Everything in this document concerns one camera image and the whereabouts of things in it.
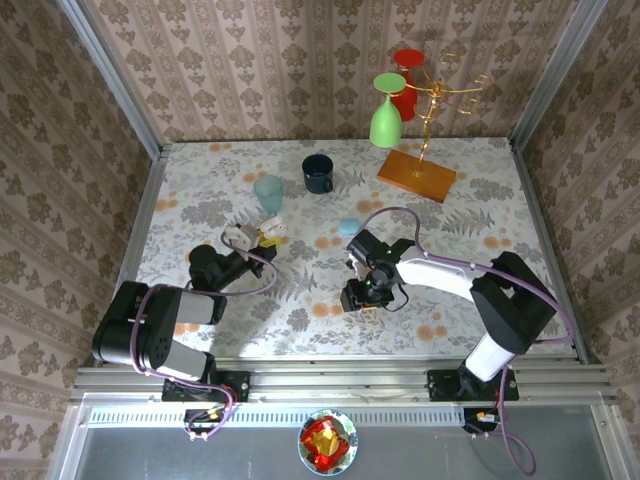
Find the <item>teal frosted tumbler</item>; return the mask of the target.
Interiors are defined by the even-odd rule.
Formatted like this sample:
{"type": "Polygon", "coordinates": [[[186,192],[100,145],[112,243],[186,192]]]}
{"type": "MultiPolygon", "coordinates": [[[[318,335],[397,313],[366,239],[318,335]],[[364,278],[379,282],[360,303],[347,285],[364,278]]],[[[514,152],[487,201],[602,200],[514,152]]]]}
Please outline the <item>teal frosted tumbler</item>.
{"type": "Polygon", "coordinates": [[[258,178],[253,185],[262,208],[268,214],[277,214],[283,204],[284,190],[282,180],[274,175],[265,175],[258,178]]]}

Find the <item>dark navy mug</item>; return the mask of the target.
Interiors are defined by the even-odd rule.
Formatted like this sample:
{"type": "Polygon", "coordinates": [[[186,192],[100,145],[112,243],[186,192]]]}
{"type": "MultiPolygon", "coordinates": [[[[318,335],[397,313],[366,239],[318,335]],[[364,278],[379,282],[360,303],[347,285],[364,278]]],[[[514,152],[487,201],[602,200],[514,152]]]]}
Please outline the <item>dark navy mug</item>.
{"type": "Polygon", "coordinates": [[[327,194],[334,189],[333,161],[324,154],[313,154],[302,162],[306,189],[312,194],[327,194]]]}

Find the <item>gold glass rack wooden base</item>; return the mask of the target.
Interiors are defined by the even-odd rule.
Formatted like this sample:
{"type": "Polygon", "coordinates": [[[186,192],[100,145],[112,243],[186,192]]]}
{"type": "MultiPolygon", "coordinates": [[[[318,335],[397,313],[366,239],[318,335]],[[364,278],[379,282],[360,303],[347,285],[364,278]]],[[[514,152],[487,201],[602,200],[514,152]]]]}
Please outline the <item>gold glass rack wooden base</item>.
{"type": "Polygon", "coordinates": [[[388,148],[390,153],[379,170],[377,178],[410,193],[442,203],[454,183],[456,173],[427,159],[432,137],[432,123],[443,105],[461,115],[472,114],[478,102],[478,95],[490,89],[494,80],[488,75],[477,74],[470,85],[454,88],[450,82],[461,65],[461,57],[454,53],[444,53],[440,56],[439,62],[452,67],[449,74],[431,77],[427,72],[425,60],[421,67],[410,70],[411,80],[418,94],[414,118],[422,121],[424,136],[420,153],[412,156],[401,152],[400,140],[397,145],[388,148]]]}

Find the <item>floral tablecloth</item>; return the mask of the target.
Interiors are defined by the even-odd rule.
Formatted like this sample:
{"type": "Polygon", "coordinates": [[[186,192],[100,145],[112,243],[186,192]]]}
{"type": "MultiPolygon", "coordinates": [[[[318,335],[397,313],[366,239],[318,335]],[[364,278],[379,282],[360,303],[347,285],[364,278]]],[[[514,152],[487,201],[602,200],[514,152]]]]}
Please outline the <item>floral tablecloth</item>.
{"type": "Polygon", "coordinates": [[[256,225],[266,215],[254,193],[265,175],[284,186],[281,217],[287,225],[268,291],[232,297],[216,326],[179,326],[175,337],[218,357],[296,355],[428,355],[463,357],[483,336],[474,305],[431,288],[406,287],[408,304],[347,313],[340,292],[352,277],[346,266],[348,236],[339,221],[366,221],[380,240],[419,238],[433,254],[489,263],[504,251],[520,255],[550,282],[519,173],[503,138],[436,139],[432,160],[454,170],[443,203],[377,178],[387,151],[366,140],[183,143],[164,163],[144,244],[138,281],[182,286],[188,255],[198,245],[218,245],[230,224],[256,225]],[[333,161],[331,193],[312,194],[303,160],[324,154],[333,161]]]}

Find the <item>green wine glass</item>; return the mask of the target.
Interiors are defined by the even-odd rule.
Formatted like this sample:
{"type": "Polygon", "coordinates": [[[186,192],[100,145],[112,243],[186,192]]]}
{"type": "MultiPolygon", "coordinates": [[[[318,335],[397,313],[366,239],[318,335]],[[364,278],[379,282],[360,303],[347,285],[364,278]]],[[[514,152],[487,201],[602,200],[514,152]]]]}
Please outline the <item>green wine glass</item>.
{"type": "Polygon", "coordinates": [[[388,72],[377,75],[373,84],[384,94],[384,101],[372,116],[369,139],[377,147],[391,148],[400,142],[402,136],[401,114],[392,98],[404,90],[406,80],[398,73],[388,72]]]}

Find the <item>black power connector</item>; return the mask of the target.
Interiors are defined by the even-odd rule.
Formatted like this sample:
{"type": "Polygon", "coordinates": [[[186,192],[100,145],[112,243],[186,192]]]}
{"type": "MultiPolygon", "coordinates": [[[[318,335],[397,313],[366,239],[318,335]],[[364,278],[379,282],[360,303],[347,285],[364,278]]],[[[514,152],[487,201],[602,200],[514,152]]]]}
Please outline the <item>black power connector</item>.
{"type": "Polygon", "coordinates": [[[207,441],[231,418],[232,407],[188,409],[184,415],[184,430],[191,441],[207,441]]]}
{"type": "Polygon", "coordinates": [[[465,408],[463,430],[472,435],[489,435],[500,425],[497,408],[465,408]]]}

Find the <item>red wine glass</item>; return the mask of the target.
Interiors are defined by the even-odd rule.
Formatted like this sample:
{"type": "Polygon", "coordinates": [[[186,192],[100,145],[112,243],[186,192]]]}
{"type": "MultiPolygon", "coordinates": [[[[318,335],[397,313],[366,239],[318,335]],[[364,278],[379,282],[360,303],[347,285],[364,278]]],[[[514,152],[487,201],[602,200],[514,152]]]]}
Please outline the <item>red wine glass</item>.
{"type": "Polygon", "coordinates": [[[411,80],[410,70],[415,67],[421,67],[424,64],[424,60],[424,54],[413,48],[401,49],[394,54],[394,61],[406,84],[404,89],[401,92],[397,92],[392,98],[392,103],[399,111],[403,122],[412,120],[416,115],[415,107],[418,102],[418,94],[411,80]]]}

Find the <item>red gold foil candies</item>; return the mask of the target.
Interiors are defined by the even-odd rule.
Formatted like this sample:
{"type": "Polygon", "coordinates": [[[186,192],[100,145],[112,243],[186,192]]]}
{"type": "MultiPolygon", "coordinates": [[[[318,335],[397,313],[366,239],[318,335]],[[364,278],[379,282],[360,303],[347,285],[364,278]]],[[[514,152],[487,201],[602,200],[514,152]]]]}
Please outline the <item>red gold foil candies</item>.
{"type": "Polygon", "coordinates": [[[321,416],[302,427],[299,447],[302,459],[316,472],[326,474],[346,454],[349,444],[342,438],[333,418],[321,416]]]}

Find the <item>patterned ceramic bowl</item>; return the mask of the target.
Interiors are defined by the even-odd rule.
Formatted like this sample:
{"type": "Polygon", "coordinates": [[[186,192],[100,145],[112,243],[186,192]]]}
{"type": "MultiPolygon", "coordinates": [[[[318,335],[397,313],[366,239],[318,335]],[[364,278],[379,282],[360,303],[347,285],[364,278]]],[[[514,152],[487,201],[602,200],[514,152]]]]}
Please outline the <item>patterned ceramic bowl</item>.
{"type": "Polygon", "coordinates": [[[321,409],[304,421],[297,446],[302,463],[312,473],[334,477],[345,472],[356,459],[359,435],[346,413],[321,409]]]}

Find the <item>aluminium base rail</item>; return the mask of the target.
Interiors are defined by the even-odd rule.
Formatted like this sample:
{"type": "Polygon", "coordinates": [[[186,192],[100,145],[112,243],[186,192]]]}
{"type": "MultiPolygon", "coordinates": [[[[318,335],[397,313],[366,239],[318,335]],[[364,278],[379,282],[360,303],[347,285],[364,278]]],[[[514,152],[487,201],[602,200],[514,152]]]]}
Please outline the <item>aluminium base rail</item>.
{"type": "MultiPolygon", "coordinates": [[[[425,404],[427,373],[454,369],[456,357],[425,356],[287,356],[219,358],[222,370],[250,374],[252,404],[379,405],[425,404]]],[[[601,365],[582,364],[573,357],[533,355],[513,370],[520,401],[525,405],[613,404],[617,390],[601,365]]],[[[163,382],[125,366],[105,365],[78,371],[71,400],[96,403],[157,403],[163,382]]]]}

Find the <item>aluminium frame post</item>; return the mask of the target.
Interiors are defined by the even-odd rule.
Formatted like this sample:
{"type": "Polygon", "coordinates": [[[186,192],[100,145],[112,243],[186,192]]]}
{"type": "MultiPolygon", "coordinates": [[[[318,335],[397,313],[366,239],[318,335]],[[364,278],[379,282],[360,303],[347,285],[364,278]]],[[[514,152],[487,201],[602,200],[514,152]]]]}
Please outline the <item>aluminium frame post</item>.
{"type": "Polygon", "coordinates": [[[607,1],[579,0],[510,136],[510,143],[514,149],[522,150],[530,140],[604,11],[607,1]]]}
{"type": "Polygon", "coordinates": [[[141,104],[128,85],[125,74],[109,48],[105,36],[92,19],[84,0],[57,0],[85,46],[91,60],[131,124],[137,138],[153,163],[162,155],[163,145],[147,120],[141,104]]]}

